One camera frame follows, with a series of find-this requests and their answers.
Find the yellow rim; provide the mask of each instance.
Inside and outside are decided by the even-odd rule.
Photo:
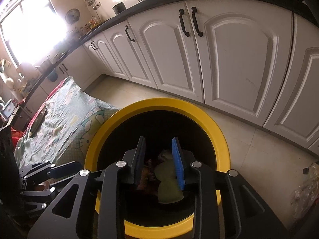
[[[203,110],[195,105],[172,98],[153,98],[133,103],[112,115],[95,134],[85,159],[85,168],[96,171],[98,155],[108,136],[125,120],[143,112],[163,110],[180,113],[196,122],[209,137],[216,155],[216,170],[227,172],[230,169],[230,155],[226,140],[215,121]],[[217,201],[221,197],[217,192]],[[96,199],[95,210],[99,211],[99,195]],[[191,215],[184,220],[164,227],[144,227],[132,224],[125,220],[125,233],[129,236],[141,239],[165,239],[183,235],[192,230],[193,217]]]

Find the cabinet handle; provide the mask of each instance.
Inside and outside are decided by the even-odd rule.
[[[32,111],[31,111],[31,110],[29,110],[29,109],[28,109],[28,107],[26,107],[26,109],[27,109],[27,111],[28,111],[28,112],[32,113]]]
[[[184,25],[184,21],[183,21],[183,14],[184,14],[184,10],[180,9],[180,23],[181,23],[181,30],[183,31],[183,33],[185,34],[186,37],[189,37],[189,32],[187,32],[185,30],[185,25]]]
[[[64,63],[62,63],[62,65],[64,66],[64,68],[65,68],[66,70],[68,70],[68,69],[65,67]]]
[[[96,50],[95,46],[93,46],[93,41],[91,42],[91,46],[92,46],[93,50]]]
[[[131,39],[131,38],[130,38],[129,33],[127,32],[128,28],[129,28],[129,27],[126,25],[126,26],[125,26],[125,32],[126,32],[126,34],[127,34],[127,37],[129,38],[130,41],[135,42],[135,39]]]
[[[194,26],[195,26],[195,30],[196,30],[198,36],[202,37],[203,33],[201,31],[199,31],[199,29],[198,29],[198,24],[197,24],[197,20],[196,20],[196,16],[195,16],[196,12],[197,12],[197,8],[196,7],[192,7],[192,19],[193,19],[193,23],[194,23]]]
[[[95,46],[94,41],[92,41],[92,45],[95,48],[95,50],[98,50],[98,47]]]
[[[64,73],[63,70],[61,69],[61,67],[59,67],[59,69],[61,70],[62,73]]]

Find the blue gripper pad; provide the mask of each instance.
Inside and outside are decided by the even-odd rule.
[[[178,145],[176,139],[172,139],[172,154],[173,154],[173,161],[175,166],[175,173],[177,178],[177,183],[180,190],[184,190],[185,187],[185,180],[184,180],[184,167],[183,162],[181,160],[181,155],[178,149]]]

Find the silver screw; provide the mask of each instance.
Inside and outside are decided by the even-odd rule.
[[[81,176],[87,176],[88,174],[89,174],[89,170],[86,170],[86,169],[80,170]]]
[[[229,170],[228,174],[229,176],[236,177],[238,175],[238,172],[236,170]]]
[[[195,168],[199,168],[202,166],[202,163],[199,162],[199,161],[195,161],[195,162],[192,162],[192,166],[195,167]]]
[[[116,166],[117,167],[124,167],[126,165],[126,162],[124,162],[124,161],[118,161],[117,163],[116,163]]]

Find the window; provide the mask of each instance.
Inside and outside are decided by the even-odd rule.
[[[49,0],[22,0],[2,20],[1,32],[18,66],[48,55],[65,38],[66,26]]]

